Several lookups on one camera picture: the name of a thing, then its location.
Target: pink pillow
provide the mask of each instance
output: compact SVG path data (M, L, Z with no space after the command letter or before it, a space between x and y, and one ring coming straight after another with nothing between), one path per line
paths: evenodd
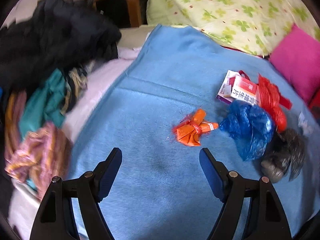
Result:
M272 52L270 62L308 104L320 87L320 42L293 24Z

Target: screw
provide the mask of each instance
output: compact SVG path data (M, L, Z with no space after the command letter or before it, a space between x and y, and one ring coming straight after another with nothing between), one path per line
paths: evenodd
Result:
M235 177L238 176L238 173L236 173L235 171L230 171L230 172L229 172L229 175L230 175L230 177L235 178Z
M92 175L93 175L93 172L92 172L92 171L86 171L86 172L84 173L84 176L85 176L86 178L90 178Z
M268 177L262 177L261 180L262 180L264 183L268 183L268 182L269 182L269 178L268 178Z
M56 183L56 182L58 182L59 180L60 180L60 177L59 177L59 176L54 176L51 181L52 181L53 183Z

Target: red plastic bag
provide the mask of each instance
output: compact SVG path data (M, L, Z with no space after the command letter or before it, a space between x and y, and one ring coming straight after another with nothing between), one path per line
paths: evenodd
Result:
M266 110L270 115L278 132L283 132L287 127L287 118L279 106L280 92L275 84L259 74L259 106Z

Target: green floral bed sheet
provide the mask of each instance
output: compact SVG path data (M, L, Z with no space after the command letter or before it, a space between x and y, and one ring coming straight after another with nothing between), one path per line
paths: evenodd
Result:
M301 0L148 0L148 24L198 27L220 45L267 55L293 23L320 41Z

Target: teal fabric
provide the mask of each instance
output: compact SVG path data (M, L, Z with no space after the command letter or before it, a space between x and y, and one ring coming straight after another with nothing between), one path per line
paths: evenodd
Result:
M22 139L28 131L35 132L46 121L52 121L61 128L64 116L60 113L65 98L66 81L61 71L56 69L28 100L19 122Z

